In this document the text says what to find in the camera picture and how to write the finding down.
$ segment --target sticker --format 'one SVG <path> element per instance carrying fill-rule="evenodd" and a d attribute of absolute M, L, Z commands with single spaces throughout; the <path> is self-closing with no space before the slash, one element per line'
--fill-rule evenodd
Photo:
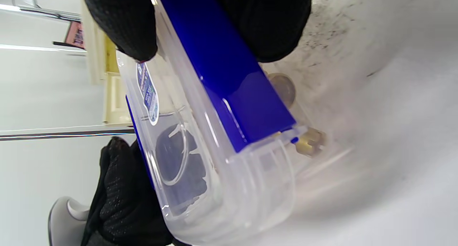
<path fill-rule="evenodd" d="M 137 83 L 142 93 L 143 105 L 148 112 L 149 122 L 156 125 L 159 119 L 159 98 L 145 63 L 137 63 Z"/>

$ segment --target clear plastic container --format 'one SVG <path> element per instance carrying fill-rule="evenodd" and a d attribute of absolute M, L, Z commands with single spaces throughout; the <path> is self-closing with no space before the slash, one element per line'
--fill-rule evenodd
<path fill-rule="evenodd" d="M 120 52 L 117 58 L 168 228 L 185 243 L 214 246 L 280 223 L 294 204 L 293 165 L 308 164 L 291 163 L 285 145 L 307 128 L 294 125 L 236 150 L 161 0 L 155 1 L 157 55 L 141 64 Z"/>

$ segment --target gloved hand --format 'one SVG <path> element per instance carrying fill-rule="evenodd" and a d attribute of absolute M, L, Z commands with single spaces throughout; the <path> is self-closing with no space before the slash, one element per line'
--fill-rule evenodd
<path fill-rule="evenodd" d="M 166 246 L 167 229 L 137 142 L 113 137 L 102 149 L 100 178 L 82 246 Z"/>
<path fill-rule="evenodd" d="M 296 48 L 311 0 L 217 0 L 259 62 L 282 59 Z M 85 0 L 94 20 L 119 50 L 141 62 L 157 52 L 150 0 Z"/>

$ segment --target brass nut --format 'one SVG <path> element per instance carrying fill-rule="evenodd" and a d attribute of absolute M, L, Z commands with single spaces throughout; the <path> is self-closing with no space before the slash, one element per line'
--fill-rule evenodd
<path fill-rule="evenodd" d="M 326 134 L 322 131 L 309 127 L 309 130 L 295 144 L 296 151 L 302 155 L 315 157 L 322 151 L 322 147 L 326 142 Z"/>

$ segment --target black stripe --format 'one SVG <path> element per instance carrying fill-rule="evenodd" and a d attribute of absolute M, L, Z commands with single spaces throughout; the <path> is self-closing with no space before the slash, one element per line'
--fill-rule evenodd
<path fill-rule="evenodd" d="M 133 130 L 133 129 L 128 129 L 128 130 L 92 130 L 92 131 L 74 131 L 74 132 L 54 132 L 54 133 L 0 135 L 0 141 L 78 138 L 78 137 L 84 137 L 84 136 L 116 136 L 116 135 L 121 135 L 121 134 L 135 134 L 135 130 Z"/>

